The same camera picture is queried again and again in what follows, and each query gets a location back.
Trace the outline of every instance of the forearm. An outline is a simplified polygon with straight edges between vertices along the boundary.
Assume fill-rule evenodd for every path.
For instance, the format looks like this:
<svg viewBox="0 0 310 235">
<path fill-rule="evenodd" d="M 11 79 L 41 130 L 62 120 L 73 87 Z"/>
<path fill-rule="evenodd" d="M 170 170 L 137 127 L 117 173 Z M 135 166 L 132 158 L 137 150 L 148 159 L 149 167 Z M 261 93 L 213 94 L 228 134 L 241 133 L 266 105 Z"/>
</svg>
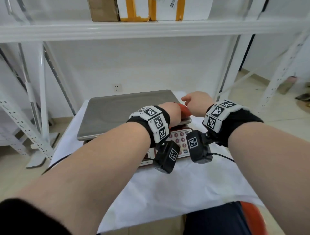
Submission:
<svg viewBox="0 0 310 235">
<path fill-rule="evenodd" d="M 228 147 L 241 172 L 284 232 L 310 230 L 310 143 L 259 122 L 232 132 Z"/>
<path fill-rule="evenodd" d="M 146 129 L 125 123 L 87 143 L 18 193 L 73 234 L 95 234 L 150 146 Z"/>
</svg>

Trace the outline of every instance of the black pants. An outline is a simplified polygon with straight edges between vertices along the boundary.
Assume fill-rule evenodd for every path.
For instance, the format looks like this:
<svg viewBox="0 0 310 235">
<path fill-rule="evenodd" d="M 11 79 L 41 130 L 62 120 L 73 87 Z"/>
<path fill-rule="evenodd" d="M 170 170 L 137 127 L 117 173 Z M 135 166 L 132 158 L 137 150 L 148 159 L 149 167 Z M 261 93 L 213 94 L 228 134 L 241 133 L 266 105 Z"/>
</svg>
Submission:
<svg viewBox="0 0 310 235">
<path fill-rule="evenodd" d="M 187 214 L 183 235 L 251 235 L 240 202 Z"/>
</svg>

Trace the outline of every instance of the black wrist strap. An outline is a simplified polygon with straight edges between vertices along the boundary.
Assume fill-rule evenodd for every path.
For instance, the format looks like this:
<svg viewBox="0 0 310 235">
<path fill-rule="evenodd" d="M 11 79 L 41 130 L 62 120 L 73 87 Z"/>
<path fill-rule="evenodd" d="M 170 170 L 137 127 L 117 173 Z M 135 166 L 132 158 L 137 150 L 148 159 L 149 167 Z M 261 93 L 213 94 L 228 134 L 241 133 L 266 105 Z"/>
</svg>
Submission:
<svg viewBox="0 0 310 235">
<path fill-rule="evenodd" d="M 166 122 L 168 123 L 168 125 L 170 124 L 170 116 L 167 113 L 166 110 L 160 108 L 157 105 L 154 105 L 156 108 L 158 108 L 159 110 L 161 110 L 162 114 L 164 115 L 164 118 L 166 120 Z M 151 128 L 148 125 L 148 122 L 144 119 L 142 119 L 141 117 L 131 117 L 127 122 L 137 122 L 140 123 L 141 125 L 144 126 L 144 128 L 148 131 L 148 134 L 150 135 L 151 138 L 151 145 L 150 148 L 154 148 L 156 146 L 155 140 L 154 140 L 154 136 L 153 136 L 153 132 L 151 130 Z"/>
<path fill-rule="evenodd" d="M 215 133 L 214 131 L 208 129 L 208 135 L 218 144 L 228 147 L 228 138 L 230 137 L 231 133 L 239 126 L 247 122 L 263 121 L 259 117 L 252 114 L 250 111 L 241 109 L 228 115 L 228 117 L 222 122 L 221 130 L 219 133 Z"/>
</svg>

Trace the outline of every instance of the black sleeve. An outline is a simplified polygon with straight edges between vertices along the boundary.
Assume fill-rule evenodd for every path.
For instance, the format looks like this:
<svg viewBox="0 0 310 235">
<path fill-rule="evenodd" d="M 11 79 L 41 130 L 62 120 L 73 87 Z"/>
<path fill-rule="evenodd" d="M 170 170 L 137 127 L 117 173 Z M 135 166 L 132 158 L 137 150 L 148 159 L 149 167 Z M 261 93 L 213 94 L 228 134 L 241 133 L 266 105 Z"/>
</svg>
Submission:
<svg viewBox="0 0 310 235">
<path fill-rule="evenodd" d="M 3 234 L 71 235 L 55 219 L 17 198 L 7 199 L 0 203 L 0 225 Z"/>
</svg>

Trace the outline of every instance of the digital scale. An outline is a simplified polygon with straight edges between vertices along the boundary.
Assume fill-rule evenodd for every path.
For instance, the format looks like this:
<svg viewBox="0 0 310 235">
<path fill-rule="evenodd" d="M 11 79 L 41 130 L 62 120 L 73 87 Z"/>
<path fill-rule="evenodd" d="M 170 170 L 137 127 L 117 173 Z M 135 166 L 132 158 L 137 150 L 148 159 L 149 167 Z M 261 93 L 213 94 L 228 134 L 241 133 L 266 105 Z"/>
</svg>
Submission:
<svg viewBox="0 0 310 235">
<path fill-rule="evenodd" d="M 85 143 L 95 137 L 125 123 L 130 114 L 148 105 L 159 105 L 165 102 L 179 103 L 178 99 L 170 90 L 149 91 L 125 95 L 112 95 L 91 98 L 88 102 L 77 139 Z M 182 119 L 180 124 L 171 129 L 170 137 L 180 146 L 179 158 L 189 157 L 186 135 L 192 131 L 187 127 L 191 118 Z M 148 150 L 145 158 L 154 159 L 155 148 Z M 140 166 L 152 164 L 151 160 L 145 159 Z"/>
</svg>

